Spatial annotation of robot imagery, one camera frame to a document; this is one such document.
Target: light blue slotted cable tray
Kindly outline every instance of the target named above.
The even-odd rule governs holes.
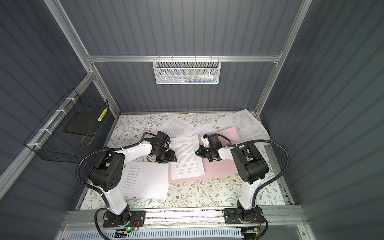
[[[235,227],[205,227],[205,228],[153,228],[140,229],[131,232],[126,237],[115,238],[116,230],[102,230],[109,239],[177,239],[177,238],[242,238],[240,228]],[[87,239],[102,240],[96,230],[71,231],[68,240]]]

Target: pink folder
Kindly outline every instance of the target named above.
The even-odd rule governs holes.
[[[231,127],[225,129],[223,131],[218,132],[229,140],[231,140],[232,144],[240,143],[239,136],[237,135],[237,131],[235,127]],[[219,136],[219,140],[223,146],[228,144],[228,141]],[[213,161],[209,162],[208,159],[202,158],[203,166],[205,174],[198,177],[189,177],[189,178],[181,178],[181,179],[171,179],[171,168],[170,164],[168,164],[168,182],[169,183],[177,183],[177,182],[192,182],[192,181],[201,181],[208,179],[215,179],[219,177],[223,177],[230,173],[237,173],[237,169],[235,166],[235,162],[229,159],[223,159],[221,161]]]

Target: paper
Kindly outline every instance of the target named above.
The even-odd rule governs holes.
[[[193,125],[177,117],[170,118],[159,130],[169,137],[190,136]]]
[[[130,161],[123,170],[119,186],[123,196],[166,199],[168,166]]]
[[[170,149],[175,151],[177,158],[177,162],[170,163],[172,180],[197,177],[205,173],[201,157],[195,154],[199,148],[197,134],[191,137],[174,137],[170,142]]]
[[[198,134],[199,139],[205,134],[210,135],[210,134],[217,132],[217,130],[214,127],[212,127],[212,125],[210,123],[204,124],[204,125],[196,128],[196,129],[194,129],[194,131]]]
[[[219,118],[218,122],[223,128],[235,126],[241,142],[254,139],[271,140],[265,127],[247,109]]]
[[[225,129],[223,131],[218,132],[225,137],[227,137],[233,144],[240,143],[239,136],[237,135],[236,128],[231,127]],[[223,146],[225,146],[228,141],[219,136],[219,140]],[[209,180],[209,179],[217,179],[223,177],[225,175],[231,173],[237,173],[235,162],[232,159],[223,159],[221,161],[213,161],[209,162],[208,159],[203,158],[203,166],[205,174],[198,177],[190,177],[185,179],[175,179],[171,178],[171,165],[169,165],[169,174],[168,174],[168,182],[169,183],[177,183],[177,182],[192,182],[192,181],[201,181],[201,180]]]

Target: yellow handle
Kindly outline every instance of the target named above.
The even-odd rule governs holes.
[[[105,116],[105,114],[107,113],[107,110],[108,108],[105,108],[104,111],[101,113],[101,115],[99,116],[99,118],[97,119],[98,122],[101,122],[101,120],[103,119],[103,117]]]

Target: floral tablecloth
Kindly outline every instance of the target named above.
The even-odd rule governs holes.
[[[137,142],[143,132],[156,133],[171,117],[177,116],[199,127],[210,123],[217,131],[223,130],[218,124],[220,117],[227,113],[214,114],[136,114],[120,115],[113,130],[108,147],[121,147]],[[265,179],[275,176],[264,147],[258,147],[269,166]],[[134,161],[147,162],[145,157]],[[173,207],[224,207],[234,206],[240,197],[243,181],[238,174],[229,174],[217,179],[180,182],[169,184],[166,200],[146,199],[125,196],[131,209],[142,208],[173,208]],[[258,205],[284,205],[284,199],[276,182],[264,187],[256,197]],[[98,209],[105,207],[98,193],[88,189],[80,209]]]

